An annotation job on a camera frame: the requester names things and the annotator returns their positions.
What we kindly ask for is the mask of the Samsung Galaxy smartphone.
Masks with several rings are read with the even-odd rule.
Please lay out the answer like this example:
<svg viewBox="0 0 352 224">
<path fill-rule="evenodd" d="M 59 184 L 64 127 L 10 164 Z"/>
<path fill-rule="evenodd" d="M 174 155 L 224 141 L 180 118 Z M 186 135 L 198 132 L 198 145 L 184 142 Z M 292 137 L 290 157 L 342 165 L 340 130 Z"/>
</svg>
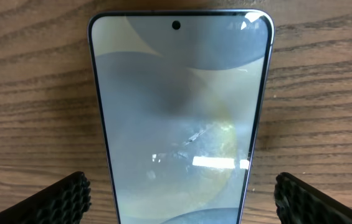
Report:
<svg viewBox="0 0 352 224">
<path fill-rule="evenodd" d="M 242 221 L 274 34 L 258 9 L 91 18 L 119 224 Z"/>
</svg>

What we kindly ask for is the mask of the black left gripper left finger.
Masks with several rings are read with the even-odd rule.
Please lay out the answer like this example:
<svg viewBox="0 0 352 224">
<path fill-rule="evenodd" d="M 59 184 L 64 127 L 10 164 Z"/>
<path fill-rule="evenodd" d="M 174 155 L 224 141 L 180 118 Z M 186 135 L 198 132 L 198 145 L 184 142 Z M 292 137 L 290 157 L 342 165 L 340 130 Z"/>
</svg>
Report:
<svg viewBox="0 0 352 224">
<path fill-rule="evenodd" d="M 74 172 L 0 212 L 0 224 L 79 224 L 91 206 L 90 181 Z"/>
</svg>

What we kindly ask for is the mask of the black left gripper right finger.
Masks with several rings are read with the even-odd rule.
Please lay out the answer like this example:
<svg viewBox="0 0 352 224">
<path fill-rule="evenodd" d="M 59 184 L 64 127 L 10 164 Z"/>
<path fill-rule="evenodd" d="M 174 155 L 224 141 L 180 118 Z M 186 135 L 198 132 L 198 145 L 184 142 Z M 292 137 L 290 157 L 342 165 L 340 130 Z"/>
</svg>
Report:
<svg viewBox="0 0 352 224">
<path fill-rule="evenodd" d="M 274 200 L 282 224 L 352 224 L 352 209 L 299 178 L 276 177 Z"/>
</svg>

